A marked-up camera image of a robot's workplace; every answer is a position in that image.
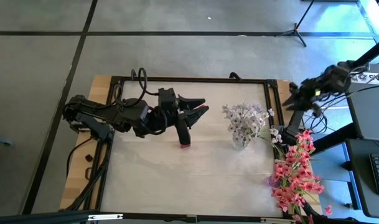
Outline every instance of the tripod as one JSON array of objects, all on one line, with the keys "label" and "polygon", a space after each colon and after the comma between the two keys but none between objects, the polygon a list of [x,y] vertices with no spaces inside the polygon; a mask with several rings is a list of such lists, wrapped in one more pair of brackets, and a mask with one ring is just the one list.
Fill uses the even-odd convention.
[{"label": "tripod", "polygon": [[299,29],[299,26],[302,22],[302,20],[304,19],[304,17],[306,16],[306,14],[308,13],[308,10],[311,8],[312,4],[314,3],[315,0],[312,0],[311,3],[309,4],[306,12],[304,13],[304,15],[302,15],[301,19],[300,19],[300,22],[299,23],[295,23],[294,24],[294,29],[293,30],[289,30],[289,31],[286,31],[286,32],[283,32],[281,34],[278,34],[278,35],[275,35],[275,37],[281,37],[281,36],[284,36],[284,35],[296,35],[300,38],[302,44],[307,47],[307,44],[304,42],[304,40],[302,39],[301,37],[301,34],[299,33],[298,29]]}]

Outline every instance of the gray floor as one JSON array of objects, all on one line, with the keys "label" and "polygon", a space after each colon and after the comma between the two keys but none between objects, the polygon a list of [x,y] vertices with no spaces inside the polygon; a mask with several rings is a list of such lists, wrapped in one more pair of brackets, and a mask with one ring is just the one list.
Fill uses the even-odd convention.
[{"label": "gray floor", "polygon": [[[81,31],[90,4],[90,0],[0,0],[0,30]],[[307,4],[300,0],[99,0],[90,30],[277,32],[291,29]],[[362,4],[379,34],[375,1],[362,0]],[[301,31],[369,32],[369,28],[356,4],[317,2]],[[375,44],[369,37],[306,37],[305,41],[307,48],[294,37],[87,37],[69,97],[87,95],[95,75],[129,75],[139,67],[145,67],[150,76],[227,77],[235,71],[246,78],[299,83],[318,76],[330,64],[356,59]],[[77,43],[78,37],[0,36],[0,134],[15,142],[12,148],[0,145],[0,215],[19,213]],[[326,114],[332,129],[350,122],[346,109]],[[65,161],[76,136],[62,121],[34,212],[58,210]],[[331,197],[348,201],[342,191],[327,189]],[[332,203],[321,201],[323,206]],[[365,218],[362,212],[342,207],[335,215]]]}]

